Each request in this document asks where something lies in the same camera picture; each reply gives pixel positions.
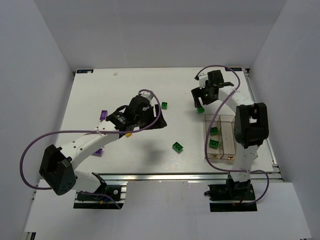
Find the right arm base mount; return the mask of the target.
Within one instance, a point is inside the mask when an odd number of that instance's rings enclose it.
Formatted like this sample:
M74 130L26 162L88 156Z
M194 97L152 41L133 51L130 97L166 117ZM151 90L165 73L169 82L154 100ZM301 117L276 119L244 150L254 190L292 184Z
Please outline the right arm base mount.
M212 213L233 212L257 212L257 204L251 203L256 200L252 185L247 190L231 193L225 184L208 185L204 196L209 198L209 207Z

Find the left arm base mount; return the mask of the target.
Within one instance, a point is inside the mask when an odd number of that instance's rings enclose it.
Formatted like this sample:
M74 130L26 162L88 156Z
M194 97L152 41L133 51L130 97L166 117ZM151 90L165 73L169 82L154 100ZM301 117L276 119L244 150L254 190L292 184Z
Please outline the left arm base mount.
M77 191L73 203L74 209L120 210L125 202L126 186L107 184L99 195Z

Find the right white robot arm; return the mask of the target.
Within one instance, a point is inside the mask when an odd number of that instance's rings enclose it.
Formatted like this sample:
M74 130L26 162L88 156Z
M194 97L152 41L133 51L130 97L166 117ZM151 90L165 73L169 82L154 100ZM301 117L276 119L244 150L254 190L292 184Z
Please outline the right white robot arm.
M197 109L219 100L221 106L227 105L235 114L235 162L232 169L227 171L226 188L231 194L246 192L251 184L250 173L255 154L269 136L267 106L242 95L238 91L240 83L234 85L226 82L219 66L206 75L198 72L194 78L199 86L191 94Z

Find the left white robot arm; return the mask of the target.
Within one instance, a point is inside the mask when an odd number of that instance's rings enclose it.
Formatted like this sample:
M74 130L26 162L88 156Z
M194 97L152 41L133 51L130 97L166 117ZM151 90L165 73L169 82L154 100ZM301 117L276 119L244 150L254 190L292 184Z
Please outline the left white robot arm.
M98 149L117 141L135 128L147 130L167 126L158 104L151 105L152 97L140 94L129 105L118 107L92 133L86 133L70 143L48 146L42 158L39 173L58 195L70 190L102 195L107 184L97 173L81 172L77 167Z

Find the green lego brick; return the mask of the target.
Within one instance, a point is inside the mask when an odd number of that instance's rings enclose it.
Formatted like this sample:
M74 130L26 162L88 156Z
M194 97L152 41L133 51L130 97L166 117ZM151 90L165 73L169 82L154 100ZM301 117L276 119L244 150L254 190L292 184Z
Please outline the green lego brick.
M208 145L209 145L209 147L212 148L212 149L218 149L219 146L220 146L220 142L219 142L218 140L210 139Z
M175 142L173 145L172 145L172 149L176 152L176 153L181 153L182 150L183 150L183 146L179 143L179 142Z
M202 114L202 113L205 112L205 109L204 109L203 107L199 107L199 108L197 108L196 110L197 110L197 112L198 112L199 114Z

